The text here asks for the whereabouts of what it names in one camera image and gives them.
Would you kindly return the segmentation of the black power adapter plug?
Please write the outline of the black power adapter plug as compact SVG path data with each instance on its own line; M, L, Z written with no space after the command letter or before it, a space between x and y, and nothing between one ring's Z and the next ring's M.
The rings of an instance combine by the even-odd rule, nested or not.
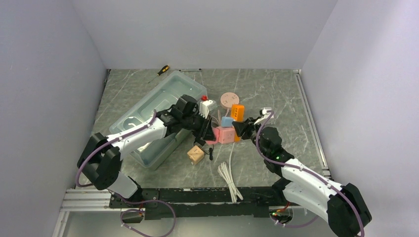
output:
M200 147L203 147L203 146L205 146L207 144L207 142L205 141L205 140L202 140L201 138L195 138L195 140L194 140L194 145L197 145L197 146L200 146Z

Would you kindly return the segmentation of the dark pink plug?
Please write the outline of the dark pink plug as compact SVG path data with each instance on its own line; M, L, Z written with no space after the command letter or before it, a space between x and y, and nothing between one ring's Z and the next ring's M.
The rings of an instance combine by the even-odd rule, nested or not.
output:
M214 145L217 144L219 140L219 129L218 127L212 127L212 132L209 132L209 134L205 135L205 142L208 145Z

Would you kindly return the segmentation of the orange power strip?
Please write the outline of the orange power strip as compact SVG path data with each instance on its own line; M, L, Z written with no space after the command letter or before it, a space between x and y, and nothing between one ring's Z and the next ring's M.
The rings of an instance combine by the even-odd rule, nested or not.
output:
M233 104L231 108L230 117L234 121L242 122L244 120L245 106L241 104Z

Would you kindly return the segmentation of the beige cube socket adapter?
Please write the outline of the beige cube socket adapter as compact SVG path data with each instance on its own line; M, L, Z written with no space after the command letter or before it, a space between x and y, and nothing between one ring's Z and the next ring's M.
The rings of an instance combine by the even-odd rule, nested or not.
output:
M205 157L205 152L195 145L187 152L187 156L191 163L196 165Z

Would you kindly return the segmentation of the round pink power socket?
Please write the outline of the round pink power socket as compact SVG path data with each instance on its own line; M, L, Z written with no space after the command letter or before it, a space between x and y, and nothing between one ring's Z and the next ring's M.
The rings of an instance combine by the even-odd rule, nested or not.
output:
M220 97L220 105L222 108L229 110L233 105L239 104L240 98L234 92L223 93Z

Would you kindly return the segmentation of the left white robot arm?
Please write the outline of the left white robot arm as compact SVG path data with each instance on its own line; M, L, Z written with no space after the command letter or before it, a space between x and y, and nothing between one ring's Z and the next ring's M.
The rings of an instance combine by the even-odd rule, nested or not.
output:
M118 194L129 207L138 206L143 190L134 179L121 172L123 159L134 150L181 130L191 131L200 145L214 141L210 116L214 108L214 100L197 101L192 96L182 95L168 109L154 110L152 117L140 125L108 136L95 133L77 163L76 186L83 187L80 183L83 174L90 181L88 186Z

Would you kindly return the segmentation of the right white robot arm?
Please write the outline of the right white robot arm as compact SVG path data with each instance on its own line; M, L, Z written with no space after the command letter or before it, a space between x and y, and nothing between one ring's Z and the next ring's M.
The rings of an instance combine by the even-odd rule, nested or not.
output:
M280 177L272 186L275 203L289 201L308 209L327 222L338 237L365 235L372 215L355 185L340 184L305 166L283 148L278 130L262 124L261 118L232 124L239 137L256 146L266 168Z

